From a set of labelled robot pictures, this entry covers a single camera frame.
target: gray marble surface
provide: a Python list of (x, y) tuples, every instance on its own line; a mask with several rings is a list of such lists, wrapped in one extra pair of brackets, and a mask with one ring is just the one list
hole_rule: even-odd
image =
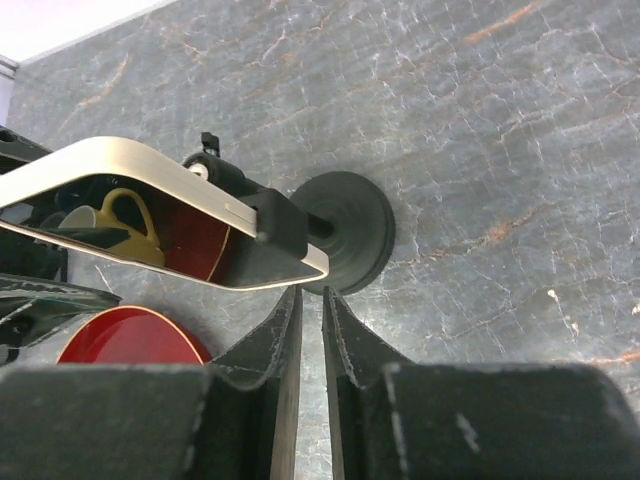
[[(349, 303), (421, 362), (579, 361), (640, 412), (640, 9), (634, 0), (181, 0), (18, 73), (9, 126), (176, 161), (199, 132), (292, 192), (366, 175), (398, 221)], [(74, 259), (72, 280), (169, 313), (214, 350), (280, 291)], [(297, 478), (330, 478), (320, 303), (305, 297)]]

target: phone holder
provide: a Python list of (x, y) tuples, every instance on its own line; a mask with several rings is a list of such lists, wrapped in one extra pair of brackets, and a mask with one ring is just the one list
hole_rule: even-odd
[(329, 275), (303, 288), (321, 295), (330, 286), (343, 295), (362, 290), (384, 269), (395, 242), (389, 200), (376, 185), (352, 172), (329, 172), (301, 185), (287, 199), (245, 177), (220, 158), (220, 140), (201, 134), (202, 152), (183, 166), (257, 212), (257, 241), (298, 259), (307, 242), (329, 257)]

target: stand base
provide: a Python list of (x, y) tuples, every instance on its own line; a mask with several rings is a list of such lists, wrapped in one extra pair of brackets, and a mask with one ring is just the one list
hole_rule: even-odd
[(382, 190), (358, 174), (330, 172), (303, 184), (291, 201), (333, 225), (327, 238), (309, 238), (329, 256), (329, 275), (302, 284), (305, 290), (321, 295), (330, 286), (349, 295), (382, 272), (396, 236), (393, 210)]

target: mirror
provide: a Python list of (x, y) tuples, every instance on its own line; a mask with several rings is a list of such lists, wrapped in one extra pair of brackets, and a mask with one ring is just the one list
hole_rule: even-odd
[[(189, 184), (193, 178), (195, 187), (216, 188), (199, 183), (205, 181), (182, 167), (179, 170), (190, 176)], [(6, 205), (0, 209), (0, 226), (36, 241), (229, 289), (300, 283), (326, 273), (256, 242), (234, 225), (166, 191), (123, 175), (89, 175)]]

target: yellow mug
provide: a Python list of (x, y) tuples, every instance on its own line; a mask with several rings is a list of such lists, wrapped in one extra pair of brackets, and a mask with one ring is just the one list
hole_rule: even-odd
[[(131, 197), (135, 202), (144, 220), (147, 235), (143, 235), (135, 228), (122, 223), (113, 212), (113, 204), (120, 197)], [(160, 250), (160, 241), (151, 220), (149, 209), (144, 201), (133, 190), (127, 188), (115, 188), (104, 197), (100, 210), (89, 205), (82, 205), (67, 215), (58, 228), (97, 228), (111, 227), (121, 228), (129, 233), (129, 238), (107, 248), (109, 253), (131, 258), (144, 263), (164, 266), (164, 253)]]

